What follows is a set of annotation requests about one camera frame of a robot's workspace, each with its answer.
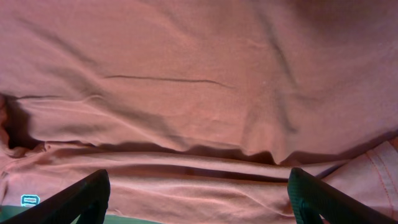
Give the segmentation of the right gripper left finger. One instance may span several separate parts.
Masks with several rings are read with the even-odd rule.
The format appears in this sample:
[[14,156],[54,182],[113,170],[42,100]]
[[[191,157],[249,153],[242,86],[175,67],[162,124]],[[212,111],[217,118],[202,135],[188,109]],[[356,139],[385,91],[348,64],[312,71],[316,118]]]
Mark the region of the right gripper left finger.
[[30,208],[1,224],[103,224],[110,191],[108,172],[100,169],[47,200],[22,195],[21,204]]

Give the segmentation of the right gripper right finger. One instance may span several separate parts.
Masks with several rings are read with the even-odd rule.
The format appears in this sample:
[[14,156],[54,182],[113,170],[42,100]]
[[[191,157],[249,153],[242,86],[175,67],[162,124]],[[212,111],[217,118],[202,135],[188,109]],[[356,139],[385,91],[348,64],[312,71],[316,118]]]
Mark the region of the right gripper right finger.
[[298,167],[290,171],[287,191],[298,224],[397,223]]

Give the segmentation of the red-orange t-shirt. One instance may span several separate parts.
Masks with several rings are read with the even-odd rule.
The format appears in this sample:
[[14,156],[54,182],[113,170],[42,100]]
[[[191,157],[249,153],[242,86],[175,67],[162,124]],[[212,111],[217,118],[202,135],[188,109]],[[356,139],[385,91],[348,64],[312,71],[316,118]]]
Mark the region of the red-orange t-shirt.
[[1,205],[293,223],[293,167],[397,218],[396,1],[1,2]]

